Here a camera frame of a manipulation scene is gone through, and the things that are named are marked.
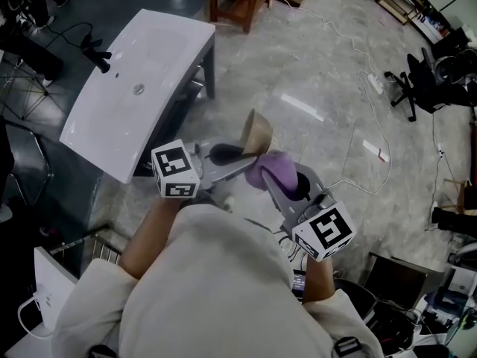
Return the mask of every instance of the marble floor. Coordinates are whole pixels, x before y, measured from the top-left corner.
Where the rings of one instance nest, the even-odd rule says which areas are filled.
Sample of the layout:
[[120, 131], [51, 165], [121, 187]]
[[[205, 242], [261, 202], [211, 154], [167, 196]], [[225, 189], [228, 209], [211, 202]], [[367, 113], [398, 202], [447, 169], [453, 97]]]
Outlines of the marble floor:
[[[369, 152], [363, 146], [367, 140], [391, 154], [392, 169], [375, 195], [345, 182], [332, 188], [358, 230], [353, 242], [333, 257], [336, 267], [345, 277], [358, 280], [373, 249], [443, 270], [454, 244], [449, 243], [451, 235], [425, 229], [435, 182], [435, 199], [443, 204], [457, 198], [455, 187], [443, 179], [468, 178], [469, 109], [446, 107], [433, 118], [417, 108], [417, 122], [410, 123], [407, 103], [396, 109], [390, 106], [387, 97], [395, 98], [399, 91], [383, 73], [407, 71], [407, 53], [422, 59], [420, 49], [428, 46], [415, 29], [401, 26], [373, 0], [305, 0], [302, 7], [332, 21], [342, 36], [311, 14], [278, 1], [270, 10], [262, 8], [248, 35], [233, 25], [218, 25], [217, 97], [198, 99], [180, 137], [184, 141], [211, 135], [240, 137], [247, 114], [255, 108], [274, 127], [272, 148], [312, 167], [327, 186], [347, 179], [375, 192], [391, 164]], [[353, 50], [350, 37], [356, 48], [370, 55], [369, 61]], [[366, 73], [371, 72], [383, 82], [385, 94], [378, 95], [368, 83]], [[373, 119], [367, 94], [390, 150]], [[293, 100], [309, 105], [317, 116], [290, 104]], [[437, 180], [433, 121], [436, 143], [452, 169], [451, 173], [445, 161], [439, 163]], [[272, 230], [281, 225], [268, 193], [248, 186], [243, 177], [218, 187], [215, 194], [218, 200], [232, 194], [237, 216]], [[90, 227], [109, 221], [119, 233], [131, 236], [157, 195], [152, 178], [134, 178], [125, 186], [103, 176]], [[288, 253], [292, 248], [284, 245]], [[295, 267], [300, 266], [301, 255], [297, 254]]]

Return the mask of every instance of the wooden chair leg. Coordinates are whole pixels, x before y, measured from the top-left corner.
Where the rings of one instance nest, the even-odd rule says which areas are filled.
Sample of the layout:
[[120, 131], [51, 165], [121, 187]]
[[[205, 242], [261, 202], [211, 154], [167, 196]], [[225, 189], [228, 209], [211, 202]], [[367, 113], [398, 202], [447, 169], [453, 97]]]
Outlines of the wooden chair leg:
[[449, 183], [455, 183], [455, 184], [465, 184], [465, 182], [463, 181], [459, 181], [459, 180], [452, 180], [452, 179], [444, 179], [445, 182], [449, 182]]
[[244, 21], [244, 32], [249, 33], [250, 28], [252, 27], [252, 21], [253, 21], [253, 13], [255, 12], [255, 4], [256, 0], [249, 0], [248, 1], [248, 8], [247, 8], [247, 14], [245, 15], [245, 21]]
[[210, 0], [210, 21], [217, 22], [217, 0]]

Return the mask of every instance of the black cable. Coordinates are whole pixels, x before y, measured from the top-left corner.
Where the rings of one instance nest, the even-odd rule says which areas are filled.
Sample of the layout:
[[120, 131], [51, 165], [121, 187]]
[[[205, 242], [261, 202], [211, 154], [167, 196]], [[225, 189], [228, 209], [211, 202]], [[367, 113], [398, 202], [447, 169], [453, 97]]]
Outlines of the black cable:
[[65, 37], [65, 35], [64, 35], [67, 31], [70, 31], [71, 29], [76, 28], [77, 26], [80, 26], [80, 25], [88, 25], [88, 26], [89, 26], [89, 32], [88, 32], [88, 34], [91, 34], [92, 29], [93, 29], [93, 26], [92, 26], [92, 24], [91, 24], [90, 22], [79, 22], [79, 23], [74, 24], [74, 25], [72, 25], [71, 27], [65, 29], [64, 31], [62, 31], [62, 32], [60, 32], [60, 33], [56, 32], [56, 31], [53, 31], [53, 29], [51, 29], [49, 25], [46, 25], [46, 27], [50, 30], [50, 32], [52, 32], [53, 34], [56, 34], [56, 37], [55, 37], [52, 41], [50, 41], [45, 48], [48, 48], [48, 47], [49, 47], [52, 43], [54, 43], [59, 37], [62, 37], [69, 45], [72, 45], [72, 46], [74, 46], [75, 48], [80, 49], [80, 46], [79, 46], [79, 45], [76, 45], [76, 44], [74, 44], [74, 43], [71, 43], [71, 42]]
[[[434, 148], [435, 148], [436, 152], [439, 154], [439, 158], [441, 158], [441, 157], [443, 156], [444, 159], [446, 160], [447, 167], [449, 168], [450, 175], [452, 176], [452, 179], [455, 180], [454, 173], [452, 172], [452, 169], [450, 168], [450, 164], [449, 164], [449, 161], [447, 160], [446, 153], [443, 152], [442, 150], [439, 150], [439, 147], [437, 146], [437, 144], [436, 144], [436, 142], [435, 142], [435, 123], [434, 123], [434, 118], [435, 118], [435, 115], [432, 114], [432, 142], [434, 143]], [[454, 187], [455, 187], [455, 191], [457, 191], [457, 196], [459, 196], [459, 191], [458, 191], [457, 186], [456, 186], [455, 184], [454, 184]]]
[[294, 254], [292, 254], [293, 257], [291, 258], [290, 263], [295, 260], [295, 258], [296, 258], [297, 255], [298, 255], [298, 252], [300, 252], [300, 249], [301, 249], [301, 248], [300, 248], [298, 245], [296, 245], [295, 252], [294, 252]]
[[293, 252], [291, 252], [291, 255], [290, 256], [287, 256], [287, 258], [290, 260], [294, 255], [295, 253], [297, 252], [297, 245], [295, 244], [294, 248], [293, 248]]
[[307, 255], [306, 252], [303, 253], [303, 256], [301, 257], [301, 261], [300, 261], [300, 270], [302, 271], [303, 270], [303, 258]]

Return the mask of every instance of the white sink basin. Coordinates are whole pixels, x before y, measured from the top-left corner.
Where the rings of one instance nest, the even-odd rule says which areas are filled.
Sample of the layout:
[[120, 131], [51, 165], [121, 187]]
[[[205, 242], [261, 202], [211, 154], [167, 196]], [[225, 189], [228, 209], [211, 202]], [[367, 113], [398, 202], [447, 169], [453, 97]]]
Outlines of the white sink basin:
[[108, 73], [95, 68], [60, 141], [123, 183], [133, 176], [165, 106], [215, 26], [141, 10], [110, 46]]

